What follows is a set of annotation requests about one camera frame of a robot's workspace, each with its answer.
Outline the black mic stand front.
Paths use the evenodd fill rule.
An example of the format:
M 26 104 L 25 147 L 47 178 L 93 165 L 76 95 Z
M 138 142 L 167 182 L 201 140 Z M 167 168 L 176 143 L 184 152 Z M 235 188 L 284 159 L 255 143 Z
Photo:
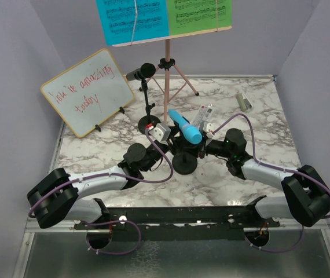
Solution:
M 174 157 L 172 165 L 174 170 L 181 175 L 192 174 L 197 168 L 197 146 L 179 139 L 174 142 Z

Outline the blue toy microphone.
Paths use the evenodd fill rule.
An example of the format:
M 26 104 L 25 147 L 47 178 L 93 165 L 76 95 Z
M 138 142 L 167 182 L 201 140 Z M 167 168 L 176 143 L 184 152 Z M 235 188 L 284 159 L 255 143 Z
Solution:
M 178 124 L 179 129 L 182 131 L 185 139 L 191 144 L 197 145 L 202 141 L 202 134 L 197 127 L 191 125 L 181 114 L 176 110 L 170 109 L 168 115 L 171 120 Z

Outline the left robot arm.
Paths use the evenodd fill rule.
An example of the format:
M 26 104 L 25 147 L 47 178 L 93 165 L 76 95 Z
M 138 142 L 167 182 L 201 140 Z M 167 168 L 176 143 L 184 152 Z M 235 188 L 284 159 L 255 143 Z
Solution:
M 108 215 L 100 199 L 88 196 L 106 191 L 122 191 L 137 184 L 149 183 L 143 173 L 158 161 L 167 160 L 173 146 L 151 140 L 149 147 L 140 143 L 131 145 L 116 166 L 87 174 L 68 174 L 64 168 L 52 170 L 27 193 L 31 206 L 29 216 L 35 218 L 42 229 L 63 220 L 82 220 L 94 228 L 106 225 Z

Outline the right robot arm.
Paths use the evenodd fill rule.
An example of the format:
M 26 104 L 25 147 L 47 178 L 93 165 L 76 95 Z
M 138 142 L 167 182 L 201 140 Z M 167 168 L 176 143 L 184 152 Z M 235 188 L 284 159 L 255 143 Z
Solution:
M 192 127 L 184 132 L 185 139 L 206 155 L 226 159 L 229 172 L 242 180 L 257 181 L 284 192 L 279 197 L 260 197 L 246 211 L 251 226 L 259 226 L 268 218 L 292 218 L 311 227 L 330 213 L 330 193 L 324 181 L 311 166 L 283 169 L 257 162 L 245 148 L 247 141 L 241 130 L 232 128 L 223 141 L 212 139 L 212 132 Z

